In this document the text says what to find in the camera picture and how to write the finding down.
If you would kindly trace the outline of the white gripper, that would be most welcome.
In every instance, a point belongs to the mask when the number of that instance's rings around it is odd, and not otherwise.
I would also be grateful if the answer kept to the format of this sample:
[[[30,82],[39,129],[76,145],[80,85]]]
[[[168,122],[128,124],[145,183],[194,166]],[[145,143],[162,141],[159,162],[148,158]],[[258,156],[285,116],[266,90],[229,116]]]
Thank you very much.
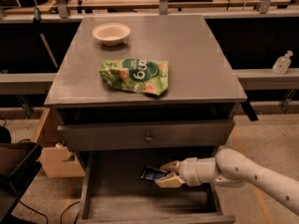
[[[179,188],[184,183],[189,187],[200,186],[202,182],[196,171],[197,161],[197,158],[187,158],[182,162],[171,161],[163,164],[160,169],[172,173],[157,179],[155,184],[160,188],[170,189]]]

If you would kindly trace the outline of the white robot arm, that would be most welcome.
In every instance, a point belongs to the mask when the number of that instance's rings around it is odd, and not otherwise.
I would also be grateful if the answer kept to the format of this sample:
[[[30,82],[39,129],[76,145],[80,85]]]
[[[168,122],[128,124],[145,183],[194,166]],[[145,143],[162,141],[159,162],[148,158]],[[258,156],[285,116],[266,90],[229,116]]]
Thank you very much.
[[[299,215],[297,180],[262,167],[230,148],[220,150],[214,158],[172,161],[160,169],[167,172],[155,181],[160,188],[197,187],[204,183],[232,187],[247,182]]]

